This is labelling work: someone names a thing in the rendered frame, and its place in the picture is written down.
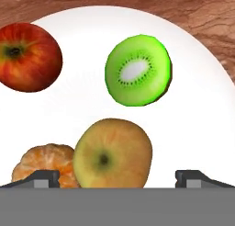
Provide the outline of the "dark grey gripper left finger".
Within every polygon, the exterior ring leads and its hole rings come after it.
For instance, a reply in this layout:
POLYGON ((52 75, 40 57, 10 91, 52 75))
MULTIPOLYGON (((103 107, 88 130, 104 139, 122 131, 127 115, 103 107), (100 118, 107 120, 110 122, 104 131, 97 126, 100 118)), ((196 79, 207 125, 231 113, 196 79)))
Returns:
POLYGON ((2 188, 59 188, 59 177, 58 170, 37 170, 25 179, 3 185, 2 188))

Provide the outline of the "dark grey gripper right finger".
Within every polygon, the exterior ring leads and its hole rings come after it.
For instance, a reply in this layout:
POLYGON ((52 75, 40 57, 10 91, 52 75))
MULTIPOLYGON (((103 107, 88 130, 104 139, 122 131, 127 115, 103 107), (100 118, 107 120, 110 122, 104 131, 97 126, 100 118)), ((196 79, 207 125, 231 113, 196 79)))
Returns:
POLYGON ((198 170, 177 170, 175 179, 176 188, 234 188, 232 185, 210 179, 198 170))

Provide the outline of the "white plate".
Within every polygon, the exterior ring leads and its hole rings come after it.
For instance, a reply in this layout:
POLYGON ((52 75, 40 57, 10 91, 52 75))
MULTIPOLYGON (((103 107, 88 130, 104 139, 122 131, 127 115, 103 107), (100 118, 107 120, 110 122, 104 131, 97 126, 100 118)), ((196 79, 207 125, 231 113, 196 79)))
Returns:
POLYGON ((48 89, 18 93, 0 85, 0 185, 29 148, 74 146, 103 118, 141 126, 153 147, 149 187, 172 187, 174 173, 198 169, 235 186, 235 85, 198 40, 154 15, 115 6, 87 6, 37 20, 60 44, 63 68, 48 89), (107 55, 123 39, 149 34, 167 49, 173 79, 145 107, 124 107, 106 90, 107 55))

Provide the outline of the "peeled orange mandarin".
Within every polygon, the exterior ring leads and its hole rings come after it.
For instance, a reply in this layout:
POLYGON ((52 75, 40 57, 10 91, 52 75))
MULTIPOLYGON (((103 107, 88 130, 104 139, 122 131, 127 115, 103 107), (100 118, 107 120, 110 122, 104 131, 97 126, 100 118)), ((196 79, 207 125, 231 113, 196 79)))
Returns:
POLYGON ((37 170, 58 170, 60 188, 77 188, 73 172, 74 149, 68 145, 49 143, 30 148, 12 172, 12 182, 25 179, 37 170))

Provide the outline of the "yellow-green apple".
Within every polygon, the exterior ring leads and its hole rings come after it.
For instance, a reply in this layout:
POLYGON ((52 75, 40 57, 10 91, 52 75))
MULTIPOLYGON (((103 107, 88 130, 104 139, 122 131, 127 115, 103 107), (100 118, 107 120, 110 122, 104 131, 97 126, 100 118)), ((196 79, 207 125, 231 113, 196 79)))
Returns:
POLYGON ((124 119, 102 119, 77 142, 73 170, 83 188, 144 187, 151 159, 151 141, 140 126, 124 119))

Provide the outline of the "green kiwi half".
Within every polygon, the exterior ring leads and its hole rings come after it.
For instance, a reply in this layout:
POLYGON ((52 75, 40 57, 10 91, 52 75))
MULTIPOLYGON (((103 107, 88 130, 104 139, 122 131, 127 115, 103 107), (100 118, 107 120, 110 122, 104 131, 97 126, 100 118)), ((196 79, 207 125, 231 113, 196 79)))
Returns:
POLYGON ((142 107, 164 95, 172 80, 172 63, 154 37, 137 35, 121 41, 108 55, 108 93, 127 107, 142 107))

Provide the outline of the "red apple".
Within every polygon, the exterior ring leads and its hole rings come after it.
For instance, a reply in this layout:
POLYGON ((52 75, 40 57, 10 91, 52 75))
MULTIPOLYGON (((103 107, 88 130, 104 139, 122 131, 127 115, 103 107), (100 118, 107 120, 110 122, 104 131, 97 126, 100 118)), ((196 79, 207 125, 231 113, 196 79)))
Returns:
POLYGON ((20 91, 48 88, 62 70, 62 51, 52 35, 30 23, 0 28, 0 83, 20 91))

